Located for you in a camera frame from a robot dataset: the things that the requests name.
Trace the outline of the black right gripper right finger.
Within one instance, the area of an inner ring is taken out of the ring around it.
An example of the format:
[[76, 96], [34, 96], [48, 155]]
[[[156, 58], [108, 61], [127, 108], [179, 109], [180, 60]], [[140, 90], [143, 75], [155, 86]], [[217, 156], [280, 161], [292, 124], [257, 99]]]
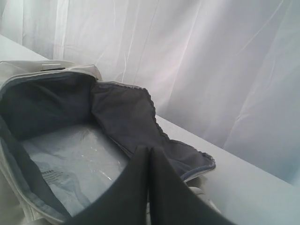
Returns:
[[181, 180], [159, 148], [150, 150], [150, 218], [153, 225], [225, 224]]

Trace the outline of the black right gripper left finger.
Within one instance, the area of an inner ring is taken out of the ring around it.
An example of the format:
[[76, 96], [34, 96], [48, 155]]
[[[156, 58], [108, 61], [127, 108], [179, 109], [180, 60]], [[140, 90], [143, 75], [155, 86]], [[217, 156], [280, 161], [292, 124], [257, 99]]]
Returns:
[[145, 225], [150, 149], [139, 146], [117, 180], [69, 225]]

